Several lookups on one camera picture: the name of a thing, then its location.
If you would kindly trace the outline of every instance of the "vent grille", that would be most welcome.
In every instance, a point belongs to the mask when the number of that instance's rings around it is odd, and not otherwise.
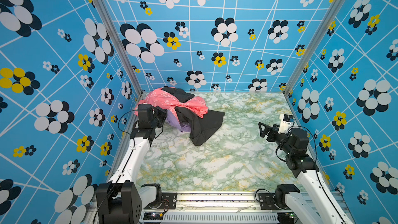
[[[162,220],[162,224],[167,223],[279,223],[279,220],[277,213],[168,212]]]

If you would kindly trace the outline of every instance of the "metal bar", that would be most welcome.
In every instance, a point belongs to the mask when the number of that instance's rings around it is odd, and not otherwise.
[[[297,83],[297,81],[301,75],[301,71],[307,65],[307,62],[310,61],[316,48],[321,43],[322,38],[325,35],[325,31],[328,29],[330,23],[336,17],[337,13],[341,9],[341,7],[343,6],[345,1],[346,0],[334,0],[331,7],[329,7],[329,9],[327,10],[325,16],[323,17],[323,19],[321,21],[321,24],[316,29],[316,32],[315,32],[314,36],[311,38],[310,43],[307,45],[308,48],[306,49],[305,54],[302,56],[302,58],[298,62],[295,70],[293,71],[292,76],[290,77],[289,81],[286,84],[286,88],[284,90],[285,95],[288,95],[290,93],[291,89]]]
[[[135,73],[132,69],[131,62],[127,56],[127,53],[123,47],[123,44],[119,38],[119,35],[117,34],[116,27],[112,22],[112,18],[106,8],[105,2],[103,0],[93,0],[93,1],[96,5],[96,9],[98,11],[99,16],[101,17],[102,22],[106,27],[109,37],[112,40],[112,44],[115,47],[115,50],[120,57],[123,68],[125,69],[127,75],[129,76],[131,83],[132,83],[135,91],[137,92],[138,96],[141,96],[142,88],[140,86],[140,83],[138,82],[137,77],[135,76]]]

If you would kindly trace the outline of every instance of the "clothing pile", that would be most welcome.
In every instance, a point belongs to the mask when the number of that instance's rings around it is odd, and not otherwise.
[[[167,109],[166,121],[181,132],[191,132],[189,138],[195,146],[202,145],[221,127],[225,115],[209,110],[202,97],[174,87],[155,89],[138,102],[143,103]]]

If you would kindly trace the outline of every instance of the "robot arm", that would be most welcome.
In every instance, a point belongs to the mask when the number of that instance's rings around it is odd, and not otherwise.
[[[100,184],[96,191],[100,224],[137,224],[144,207],[157,208],[162,201],[159,184],[142,185],[137,191],[135,183],[155,138],[155,128],[163,127],[167,111],[150,104],[139,104],[137,111],[138,121],[133,125],[129,147],[120,166],[108,183]]]
[[[300,190],[293,184],[281,184],[275,191],[275,203],[279,208],[289,207],[303,223],[353,224],[326,186],[319,169],[307,154],[307,132],[293,127],[293,116],[280,116],[281,124],[270,127],[259,123],[260,136],[267,135],[268,142],[276,142],[286,153],[286,164],[304,186],[320,216],[307,205]]]

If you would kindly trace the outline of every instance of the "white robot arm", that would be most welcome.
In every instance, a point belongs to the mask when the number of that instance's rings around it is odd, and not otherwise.
[[[259,123],[260,136],[267,135],[268,142],[276,142],[278,148],[286,153],[288,168],[306,189],[319,215],[293,184],[277,186],[276,205],[280,208],[289,207],[305,224],[353,224],[326,186],[315,162],[306,154],[309,142],[307,132],[293,127],[292,115],[281,114],[280,119],[279,126]]]

